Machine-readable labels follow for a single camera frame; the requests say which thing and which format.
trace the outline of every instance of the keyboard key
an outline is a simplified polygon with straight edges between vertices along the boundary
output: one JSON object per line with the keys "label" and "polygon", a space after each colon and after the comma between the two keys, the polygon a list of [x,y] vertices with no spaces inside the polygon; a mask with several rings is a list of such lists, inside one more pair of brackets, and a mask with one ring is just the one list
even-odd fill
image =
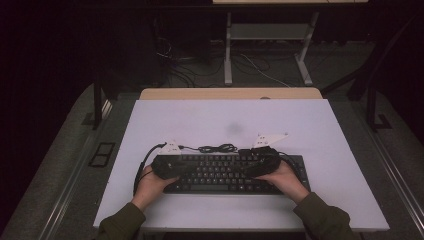
{"label": "keyboard key", "polygon": [[192,185],[191,191],[228,191],[227,185]]}

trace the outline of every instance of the tabletop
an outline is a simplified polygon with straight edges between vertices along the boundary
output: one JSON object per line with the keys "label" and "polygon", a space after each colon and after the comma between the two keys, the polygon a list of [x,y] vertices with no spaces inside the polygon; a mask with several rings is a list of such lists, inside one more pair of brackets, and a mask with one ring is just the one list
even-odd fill
{"label": "tabletop", "polygon": [[[292,95],[283,99],[289,95],[278,95],[276,90],[310,91],[316,98],[296,99]],[[172,140],[194,148],[232,143],[249,148],[259,134],[287,133],[289,137],[271,147],[303,156],[312,191],[348,212],[353,230],[388,229],[328,101],[313,88],[276,90],[267,94],[267,89],[245,89],[249,94],[244,97],[243,89],[143,91],[134,106],[94,226],[131,199],[138,165],[158,143]],[[166,93],[162,97],[167,99],[152,97],[155,91]],[[209,94],[199,95],[202,91]],[[196,99],[190,99],[188,92],[195,92]],[[213,92],[221,97],[212,98]],[[231,92],[239,98],[228,99]],[[302,231],[302,222],[292,212],[294,207],[284,196],[163,194],[145,212],[147,221],[141,228],[155,232]]]}

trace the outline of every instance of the black keyboard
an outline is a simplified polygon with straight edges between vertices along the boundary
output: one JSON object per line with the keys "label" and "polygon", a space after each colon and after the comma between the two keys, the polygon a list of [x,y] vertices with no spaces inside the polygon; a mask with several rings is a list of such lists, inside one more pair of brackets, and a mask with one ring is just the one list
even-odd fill
{"label": "black keyboard", "polygon": [[[296,165],[302,184],[310,190],[305,164],[300,155],[281,156],[290,158]],[[180,179],[165,189],[165,193],[182,194],[282,194],[266,181],[251,179],[233,171],[237,167],[256,164],[255,156],[241,157],[237,154],[187,154],[180,156],[182,161],[196,165],[196,170],[180,176]]]}

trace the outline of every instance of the metal frame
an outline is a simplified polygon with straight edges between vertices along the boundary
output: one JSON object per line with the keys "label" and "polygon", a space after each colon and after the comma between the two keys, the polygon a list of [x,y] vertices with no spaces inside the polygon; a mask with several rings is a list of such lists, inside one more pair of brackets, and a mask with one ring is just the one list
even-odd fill
{"label": "metal frame", "polygon": [[258,40],[258,39],[290,39],[303,40],[303,47],[294,55],[299,72],[306,86],[312,86],[311,75],[305,65],[305,56],[311,43],[312,35],[318,21],[318,12],[312,14],[309,24],[232,24],[231,13],[227,13],[227,36],[224,60],[224,83],[233,84],[231,70],[231,40]]}

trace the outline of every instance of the sleeve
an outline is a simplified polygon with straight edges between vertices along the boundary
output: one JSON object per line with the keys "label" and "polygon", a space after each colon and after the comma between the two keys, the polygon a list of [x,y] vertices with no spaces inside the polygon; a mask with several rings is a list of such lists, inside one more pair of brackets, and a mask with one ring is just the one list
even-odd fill
{"label": "sleeve", "polygon": [[315,193],[310,193],[303,199],[294,213],[318,239],[358,239],[349,226],[349,215],[337,207],[328,206]]}
{"label": "sleeve", "polygon": [[102,220],[96,239],[131,239],[145,220],[146,217],[140,209],[132,203],[127,203],[115,215]]}

